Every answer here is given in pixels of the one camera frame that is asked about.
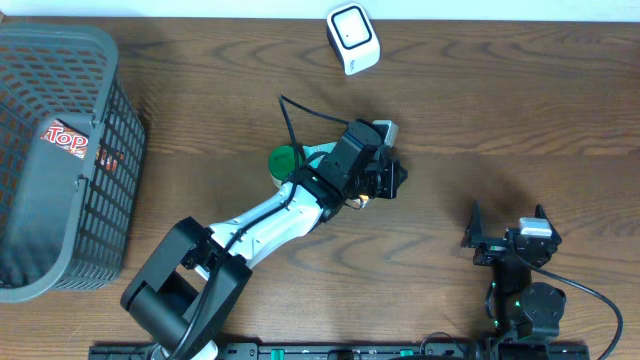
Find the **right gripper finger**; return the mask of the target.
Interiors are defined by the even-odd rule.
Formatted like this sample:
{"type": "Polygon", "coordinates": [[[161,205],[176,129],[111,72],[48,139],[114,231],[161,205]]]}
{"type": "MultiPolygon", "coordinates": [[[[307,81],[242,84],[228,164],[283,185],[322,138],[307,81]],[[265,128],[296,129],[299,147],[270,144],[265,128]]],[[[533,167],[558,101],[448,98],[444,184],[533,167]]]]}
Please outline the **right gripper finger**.
{"type": "Polygon", "coordinates": [[[479,203],[474,202],[471,218],[460,242],[462,248],[477,248],[484,243],[483,221],[479,203]]]}
{"type": "Polygon", "coordinates": [[[545,223],[546,227],[549,229],[549,234],[553,235],[556,232],[556,229],[551,223],[551,220],[548,218],[544,207],[542,204],[537,204],[535,208],[535,218],[541,220],[545,223]]]}

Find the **light blue wipes pack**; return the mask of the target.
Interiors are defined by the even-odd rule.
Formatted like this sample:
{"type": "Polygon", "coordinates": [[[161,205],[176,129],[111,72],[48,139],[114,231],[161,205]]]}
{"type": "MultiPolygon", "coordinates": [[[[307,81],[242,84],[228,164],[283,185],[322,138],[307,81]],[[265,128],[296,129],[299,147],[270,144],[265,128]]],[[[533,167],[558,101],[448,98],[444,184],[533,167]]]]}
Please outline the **light blue wipes pack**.
{"type": "Polygon", "coordinates": [[[323,143],[318,145],[309,145],[309,146],[304,145],[303,152],[306,157],[309,157],[318,152],[331,153],[335,145],[336,145],[335,142],[323,143]]]}

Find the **green lid jar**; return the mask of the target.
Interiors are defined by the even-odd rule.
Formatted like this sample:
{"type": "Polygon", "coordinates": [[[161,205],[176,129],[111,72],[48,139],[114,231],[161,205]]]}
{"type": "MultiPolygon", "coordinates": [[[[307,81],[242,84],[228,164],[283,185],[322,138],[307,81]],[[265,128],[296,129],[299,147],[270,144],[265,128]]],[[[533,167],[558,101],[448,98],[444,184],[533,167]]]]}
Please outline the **green lid jar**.
{"type": "Polygon", "coordinates": [[[292,181],[295,171],[304,160],[303,151],[291,145],[280,146],[273,150],[268,159],[268,170],[274,185],[280,188],[283,183],[292,181]]]}

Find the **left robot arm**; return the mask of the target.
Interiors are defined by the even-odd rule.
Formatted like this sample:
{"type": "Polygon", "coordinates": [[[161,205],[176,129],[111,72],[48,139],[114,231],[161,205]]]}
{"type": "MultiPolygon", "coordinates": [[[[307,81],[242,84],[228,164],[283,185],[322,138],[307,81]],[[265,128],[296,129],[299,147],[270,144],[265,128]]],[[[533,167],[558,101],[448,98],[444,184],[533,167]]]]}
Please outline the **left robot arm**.
{"type": "Polygon", "coordinates": [[[151,359],[215,359],[217,333],[254,267],[331,220],[349,202],[393,199],[407,172],[390,120],[356,120],[329,152],[296,166],[274,196],[209,226],[187,217],[165,235],[120,304],[154,339],[151,359]]]}

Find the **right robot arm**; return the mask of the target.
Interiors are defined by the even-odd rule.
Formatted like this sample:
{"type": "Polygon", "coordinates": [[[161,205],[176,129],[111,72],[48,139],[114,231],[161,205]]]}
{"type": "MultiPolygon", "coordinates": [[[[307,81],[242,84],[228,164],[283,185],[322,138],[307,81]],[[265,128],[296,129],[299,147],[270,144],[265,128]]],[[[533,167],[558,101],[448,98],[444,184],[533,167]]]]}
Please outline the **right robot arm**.
{"type": "Polygon", "coordinates": [[[553,345],[559,335],[566,294],[545,282],[532,280],[558,250],[562,239],[538,205],[532,217],[501,237],[484,231],[480,207],[475,204],[461,245],[475,250],[473,263],[492,268],[492,283],[485,297],[485,311],[494,321],[495,333],[477,342],[471,359],[553,360],[563,357],[553,345]]]}

